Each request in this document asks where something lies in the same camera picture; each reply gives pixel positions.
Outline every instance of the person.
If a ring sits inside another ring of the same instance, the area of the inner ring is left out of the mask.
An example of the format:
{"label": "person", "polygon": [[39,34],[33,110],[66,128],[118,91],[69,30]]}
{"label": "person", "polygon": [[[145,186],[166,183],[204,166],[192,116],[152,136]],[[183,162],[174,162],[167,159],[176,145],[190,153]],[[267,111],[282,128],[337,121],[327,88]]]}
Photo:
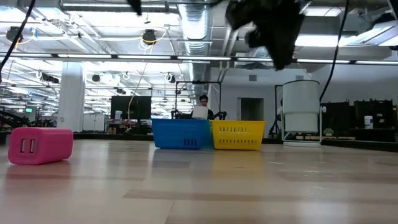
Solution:
{"label": "person", "polygon": [[[206,95],[202,95],[202,96],[199,97],[199,101],[200,101],[200,106],[206,106],[207,107],[207,103],[209,101],[209,98]],[[210,109],[208,109],[207,119],[214,119],[214,113]]]}

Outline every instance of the monitor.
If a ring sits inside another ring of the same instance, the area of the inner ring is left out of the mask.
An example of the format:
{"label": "monitor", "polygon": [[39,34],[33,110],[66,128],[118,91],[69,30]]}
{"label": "monitor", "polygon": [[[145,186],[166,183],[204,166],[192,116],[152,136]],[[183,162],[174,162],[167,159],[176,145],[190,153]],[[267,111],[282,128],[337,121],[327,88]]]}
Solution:
{"label": "monitor", "polygon": [[[122,119],[128,119],[128,107],[132,96],[112,96],[111,119],[115,111],[122,111]],[[152,109],[151,96],[135,96],[130,104],[130,119],[150,119]]]}

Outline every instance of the black cable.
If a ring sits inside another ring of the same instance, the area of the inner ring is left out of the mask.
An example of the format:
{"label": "black cable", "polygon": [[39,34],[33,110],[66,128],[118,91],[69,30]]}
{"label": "black cable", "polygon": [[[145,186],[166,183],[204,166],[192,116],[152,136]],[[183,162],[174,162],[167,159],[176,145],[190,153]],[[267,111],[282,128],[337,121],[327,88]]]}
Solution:
{"label": "black cable", "polygon": [[319,98],[319,101],[321,101],[321,102],[322,102],[323,96],[325,95],[326,90],[328,89],[330,80],[331,80],[331,78],[333,76],[333,72],[335,71],[336,60],[337,60],[337,56],[338,56],[339,43],[340,43],[340,40],[341,40],[341,36],[343,35],[344,25],[346,24],[346,20],[347,20],[348,6],[349,6],[349,0],[346,0],[346,7],[345,7],[345,11],[344,11],[343,20],[341,22],[340,30],[338,32],[337,46],[336,46],[336,49],[335,49],[335,55],[333,56],[333,63],[331,65],[330,75],[329,75],[328,81],[326,82],[325,87],[323,88],[321,97]]}
{"label": "black cable", "polygon": [[2,62],[1,62],[1,64],[0,64],[0,83],[2,82],[2,79],[1,79],[1,71],[2,71],[2,68],[3,68],[3,67],[5,66],[5,64],[7,63],[8,58],[11,56],[12,51],[14,50],[15,46],[17,45],[17,42],[19,41],[19,37],[21,36],[22,31],[23,31],[24,28],[25,28],[25,25],[26,25],[26,23],[27,23],[27,20],[28,20],[29,17],[30,17],[30,14],[32,13],[32,10],[33,10],[33,7],[34,7],[35,3],[36,3],[36,0],[32,0],[32,1],[30,2],[29,9],[28,9],[27,12],[26,12],[25,20],[22,22],[21,27],[19,28],[18,33],[17,33],[17,35],[16,35],[15,38],[14,38],[14,41],[12,41],[12,44],[11,44],[10,48],[8,49],[6,56],[4,56],[4,58],[3,58],[3,60],[2,60]]}

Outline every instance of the yellow basket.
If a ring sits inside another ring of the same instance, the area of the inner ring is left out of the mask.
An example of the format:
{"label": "yellow basket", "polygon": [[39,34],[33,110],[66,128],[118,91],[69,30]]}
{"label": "yellow basket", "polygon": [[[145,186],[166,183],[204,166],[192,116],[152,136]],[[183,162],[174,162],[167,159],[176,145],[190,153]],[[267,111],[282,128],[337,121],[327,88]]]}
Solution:
{"label": "yellow basket", "polygon": [[211,121],[215,149],[260,150],[265,121]]}

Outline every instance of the black cloth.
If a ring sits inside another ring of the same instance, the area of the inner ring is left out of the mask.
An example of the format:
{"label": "black cloth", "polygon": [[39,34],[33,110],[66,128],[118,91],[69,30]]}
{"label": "black cloth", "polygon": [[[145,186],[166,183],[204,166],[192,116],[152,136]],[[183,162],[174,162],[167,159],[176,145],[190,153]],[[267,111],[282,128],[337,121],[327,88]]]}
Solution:
{"label": "black cloth", "polygon": [[211,109],[209,109],[207,112],[207,119],[214,119],[214,113],[211,111]]}

